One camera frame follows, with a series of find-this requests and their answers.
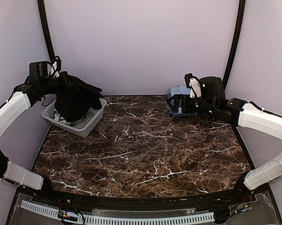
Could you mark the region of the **black long sleeve shirt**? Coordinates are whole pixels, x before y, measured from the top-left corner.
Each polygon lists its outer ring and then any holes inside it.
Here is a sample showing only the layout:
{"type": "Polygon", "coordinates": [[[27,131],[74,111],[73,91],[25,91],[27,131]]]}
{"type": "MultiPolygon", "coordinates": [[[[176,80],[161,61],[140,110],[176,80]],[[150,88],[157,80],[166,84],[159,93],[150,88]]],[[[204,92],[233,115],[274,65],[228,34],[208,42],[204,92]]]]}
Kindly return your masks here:
{"type": "Polygon", "coordinates": [[[56,94],[55,109],[66,122],[81,120],[92,108],[102,109],[102,89],[75,76],[69,76],[70,85],[56,94]]]}

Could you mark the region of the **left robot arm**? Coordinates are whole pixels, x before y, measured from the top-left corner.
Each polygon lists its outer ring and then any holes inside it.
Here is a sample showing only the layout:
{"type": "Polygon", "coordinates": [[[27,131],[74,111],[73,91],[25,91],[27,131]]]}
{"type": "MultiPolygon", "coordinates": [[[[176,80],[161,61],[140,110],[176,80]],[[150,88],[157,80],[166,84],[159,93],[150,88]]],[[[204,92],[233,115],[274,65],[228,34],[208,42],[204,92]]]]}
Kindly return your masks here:
{"type": "MultiPolygon", "coordinates": [[[[71,79],[66,71],[61,72],[58,77],[47,77],[41,81],[36,77],[27,77],[26,82],[16,86],[9,99],[0,107],[0,139],[14,121],[43,96],[56,94],[70,84],[71,79]]],[[[53,204],[57,200],[57,194],[49,187],[43,186],[42,176],[11,162],[0,150],[0,180],[2,179],[39,190],[38,196],[46,204],[53,204]]]]}

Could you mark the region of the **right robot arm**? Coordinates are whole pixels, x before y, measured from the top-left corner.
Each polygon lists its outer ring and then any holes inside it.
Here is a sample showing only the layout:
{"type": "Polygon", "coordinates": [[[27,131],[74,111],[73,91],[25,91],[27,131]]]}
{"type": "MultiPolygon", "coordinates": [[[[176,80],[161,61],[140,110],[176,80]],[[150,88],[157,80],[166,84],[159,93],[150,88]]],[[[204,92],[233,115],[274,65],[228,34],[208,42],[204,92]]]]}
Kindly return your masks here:
{"type": "MultiPolygon", "coordinates": [[[[213,116],[234,127],[250,128],[282,140],[282,115],[258,107],[253,102],[238,98],[194,97],[173,95],[167,99],[173,112],[195,113],[213,116]]],[[[234,203],[241,203],[248,192],[282,177],[282,152],[262,166],[242,174],[230,192],[234,203]]]]}

